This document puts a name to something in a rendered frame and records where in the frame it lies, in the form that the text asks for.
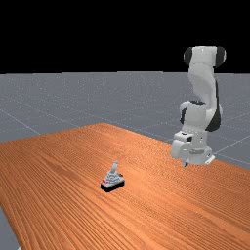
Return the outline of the grey toggle switch black base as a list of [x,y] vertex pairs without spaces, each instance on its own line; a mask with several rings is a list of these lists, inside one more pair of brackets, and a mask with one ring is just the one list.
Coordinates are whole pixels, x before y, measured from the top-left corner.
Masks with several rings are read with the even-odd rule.
[[117,188],[125,185],[123,175],[117,172],[118,162],[114,161],[111,169],[107,172],[106,176],[101,180],[101,189],[105,192],[111,192]]

